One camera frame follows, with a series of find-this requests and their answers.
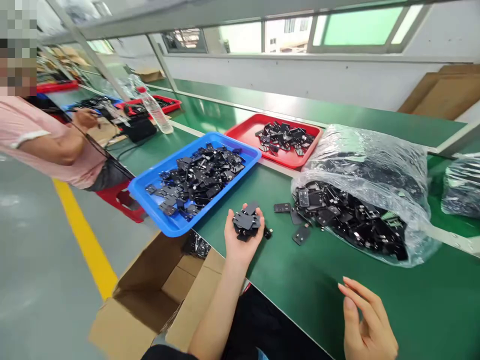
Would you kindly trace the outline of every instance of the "green window glass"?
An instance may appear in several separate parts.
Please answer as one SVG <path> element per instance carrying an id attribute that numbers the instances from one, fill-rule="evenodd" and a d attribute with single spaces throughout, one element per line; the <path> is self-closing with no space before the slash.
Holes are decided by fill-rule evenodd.
<path id="1" fill-rule="evenodd" d="M 330 16 L 325 45 L 383 45 L 397 21 L 401 7 L 339 13 Z"/>

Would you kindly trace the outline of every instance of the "gray floor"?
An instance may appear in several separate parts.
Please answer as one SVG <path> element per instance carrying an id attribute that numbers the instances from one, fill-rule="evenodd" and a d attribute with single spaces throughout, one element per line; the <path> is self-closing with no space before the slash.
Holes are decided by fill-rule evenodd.
<path id="1" fill-rule="evenodd" d="M 134 223 L 93 193 L 74 194 L 121 276 L 155 225 Z M 0 359 L 103 359 L 87 340 L 102 299 L 53 183 L 1 153 L 0 229 Z"/>

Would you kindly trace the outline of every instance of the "blue plastic tray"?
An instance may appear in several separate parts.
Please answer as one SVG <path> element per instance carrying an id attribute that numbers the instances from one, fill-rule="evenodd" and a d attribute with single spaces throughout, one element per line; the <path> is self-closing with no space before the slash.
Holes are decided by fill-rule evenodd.
<path id="1" fill-rule="evenodd" d="M 113 102 L 111 103 L 113 106 L 124 102 L 122 99 L 119 99 L 119 98 L 116 98 L 116 97 L 113 97 L 113 96 L 107 96 L 107 98 L 113 100 Z M 60 109 L 62 109 L 64 112 L 67 112 L 68 110 L 73 109 L 76 104 L 77 104 L 77 103 L 74 102 L 73 104 L 70 104 L 70 105 L 60 106 Z"/>
<path id="2" fill-rule="evenodd" d="M 192 156 L 192 154 L 200 147 L 206 148 L 207 143 L 211 143 L 214 148 L 219 148 L 222 145 L 225 145 L 230 151 L 235 148 L 241 148 L 242 152 L 240 156 L 245 159 L 245 162 L 243 163 L 245 168 L 240 171 L 240 173 L 230 183 L 228 183 L 228 185 L 225 186 L 208 203 L 208 205 L 206 205 L 196 216 L 194 216 L 190 222 L 185 220 L 178 212 L 173 216 L 165 215 L 162 210 L 159 209 L 159 205 L 165 199 L 161 196 L 153 194 L 150 195 L 145 189 L 149 185 L 153 185 L 159 189 L 162 186 L 162 180 L 159 176 L 160 172 L 177 169 L 177 159 L 185 156 Z M 173 155 L 167 157 L 165 160 L 160 161 L 157 165 L 144 171 L 141 175 L 137 176 L 130 182 L 130 185 L 128 185 L 128 190 L 138 201 L 141 207 L 147 212 L 147 214 L 150 215 L 160 230 L 166 236 L 170 238 L 176 238 L 193 228 L 194 225 L 220 200 L 220 198 L 224 196 L 231 188 L 233 188 L 240 178 L 242 178 L 255 165 L 260 157 L 262 157 L 260 150 L 254 147 L 232 139 L 231 137 L 225 136 L 219 132 L 209 132 L 199 139 L 191 142 L 189 145 L 185 146 L 183 149 L 177 151 Z"/>

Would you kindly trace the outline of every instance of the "workbench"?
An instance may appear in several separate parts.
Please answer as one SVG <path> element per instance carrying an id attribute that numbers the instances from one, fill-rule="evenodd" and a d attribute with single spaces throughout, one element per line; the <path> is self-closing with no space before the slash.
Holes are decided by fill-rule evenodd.
<path id="1" fill-rule="evenodd" d="M 172 134 L 158 133 L 144 145 L 122 155 L 120 162 L 133 174 L 139 175 L 203 133 L 224 133 L 255 113 L 235 104 L 283 113 L 312 124 L 338 123 L 380 131 L 428 147 L 438 146 L 464 126 L 423 116 L 189 83 L 192 93 L 232 105 L 150 88 L 153 94 L 181 100 L 182 110 L 169 114 L 175 125 Z M 199 93 L 201 86 L 205 89 L 203 93 Z M 67 105 L 93 94 L 85 95 L 83 89 L 52 94 L 50 98 L 58 105 Z M 118 155 L 132 145 L 128 139 L 124 140 L 113 145 L 111 153 Z M 450 162 L 438 156 L 428 159 L 431 222 L 463 237 L 477 237 L 479 220 L 446 215 L 440 209 L 443 173 Z M 292 224 L 290 215 L 273 211 L 274 204 L 291 201 L 291 179 L 269 166 L 256 164 L 194 230 L 225 256 L 223 231 L 228 209 L 238 210 L 245 201 L 258 201 L 273 236 L 260 244 L 247 277 L 336 360 L 344 359 L 343 295 L 337 288 L 342 276 L 358 280 L 381 297 L 399 343 L 400 359 L 480 357 L 477 257 L 443 244 L 425 264 L 412 269 L 399 268 L 375 260 L 319 228 L 312 229 L 310 238 L 298 246 L 291 239 L 297 226 Z"/>

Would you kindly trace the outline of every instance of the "red plastic tray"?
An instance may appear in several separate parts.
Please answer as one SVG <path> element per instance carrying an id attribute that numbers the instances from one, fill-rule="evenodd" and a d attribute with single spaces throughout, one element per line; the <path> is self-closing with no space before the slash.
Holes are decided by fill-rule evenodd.
<path id="1" fill-rule="evenodd" d="M 173 110 L 180 109 L 180 104 L 182 103 L 180 100 L 172 99 L 172 98 L 165 97 L 165 96 L 160 96 L 160 95 L 152 95 L 152 96 L 153 96 L 154 99 L 160 99 L 160 100 L 164 100 L 164 101 L 168 101 L 168 102 L 174 102 L 173 105 L 168 105 L 168 106 L 165 106 L 165 107 L 161 108 L 164 114 L 168 114 L 168 113 L 171 113 Z M 135 104 L 141 104 L 141 103 L 142 103 L 142 99 L 134 99 L 134 100 L 130 100 L 130 101 L 127 101 L 127 102 L 121 102 L 119 104 L 116 104 L 115 107 L 123 110 L 124 107 L 125 107 L 125 104 L 135 105 Z"/>
<path id="2" fill-rule="evenodd" d="M 49 82 L 49 83 L 37 85 L 36 92 L 37 94 L 47 94 L 47 93 L 54 93 L 57 91 L 77 89 L 78 87 L 79 87 L 79 83 L 77 82 L 77 80 L 64 82 L 61 84 Z"/>
<path id="3" fill-rule="evenodd" d="M 258 113 L 248 118 L 244 122 L 241 122 L 238 125 L 235 125 L 231 129 L 227 130 L 225 135 L 233 139 L 236 139 L 238 141 L 241 141 L 242 143 L 258 148 L 261 144 L 260 144 L 260 139 L 257 136 L 255 136 L 255 133 L 262 130 L 264 126 L 267 125 L 268 123 L 273 123 L 274 121 L 277 121 L 279 124 L 286 123 L 295 128 L 305 129 L 306 133 L 314 136 L 315 139 L 313 140 L 310 147 L 308 148 L 305 155 L 303 156 L 298 156 L 293 148 L 290 149 L 290 151 L 284 151 L 280 149 L 277 153 L 278 156 L 274 156 L 269 152 L 263 152 L 263 151 L 261 152 L 261 155 L 264 158 L 267 158 L 269 160 L 272 160 L 276 163 L 282 164 L 292 169 L 296 169 L 303 166 L 307 162 L 307 159 L 310 157 L 312 152 L 315 150 L 317 143 L 322 137 L 323 130 L 319 127 L 308 125 L 301 122 L 283 120 L 277 117 Z"/>

